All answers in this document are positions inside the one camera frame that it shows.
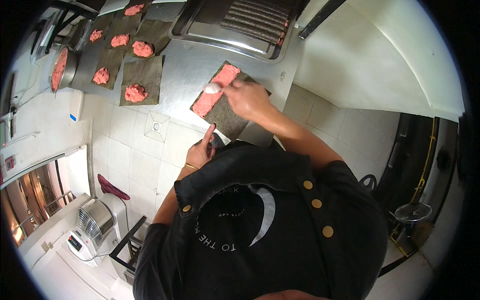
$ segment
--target person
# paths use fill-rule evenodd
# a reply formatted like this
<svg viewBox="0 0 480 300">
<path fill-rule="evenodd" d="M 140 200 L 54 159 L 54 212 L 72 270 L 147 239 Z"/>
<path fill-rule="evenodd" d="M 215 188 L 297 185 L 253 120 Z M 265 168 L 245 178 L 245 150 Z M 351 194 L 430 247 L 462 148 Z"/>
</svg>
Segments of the person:
<svg viewBox="0 0 480 300">
<path fill-rule="evenodd" d="M 286 151 L 242 141 L 218 149 L 212 124 L 147 229 L 135 299 L 365 298 L 386 253 L 377 202 L 261 85 L 223 91 Z"/>
</svg>

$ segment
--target stainless steel counter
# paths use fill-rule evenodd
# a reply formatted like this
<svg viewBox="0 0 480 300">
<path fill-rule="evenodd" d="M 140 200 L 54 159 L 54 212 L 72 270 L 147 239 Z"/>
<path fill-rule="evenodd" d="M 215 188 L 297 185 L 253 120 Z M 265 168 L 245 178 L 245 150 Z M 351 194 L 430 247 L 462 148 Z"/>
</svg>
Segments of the stainless steel counter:
<svg viewBox="0 0 480 300">
<path fill-rule="evenodd" d="M 171 22 L 182 5 L 183 3 L 154 4 L 148 10 L 146 18 Z M 124 58 L 113 90 L 90 83 L 98 62 L 99 52 L 106 42 L 86 47 L 80 58 L 72 88 L 112 99 L 120 99 L 123 64 L 134 61 L 135 58 L 129 56 Z M 194 114 L 190 110 L 190 106 L 201 92 L 203 85 L 212 78 L 222 63 L 228 60 L 263 84 L 272 93 L 270 96 L 272 103 L 282 111 L 302 54 L 302 47 L 303 41 L 293 33 L 284 58 L 278 63 L 270 64 L 205 44 L 172 40 L 162 52 L 162 55 L 165 55 L 165 63 L 160 85 L 159 104 L 142 106 L 142 110 L 151 110 L 186 123 L 208 128 L 209 124 Z M 272 135 L 250 122 L 239 139 L 266 146 L 270 144 Z"/>
</svg>

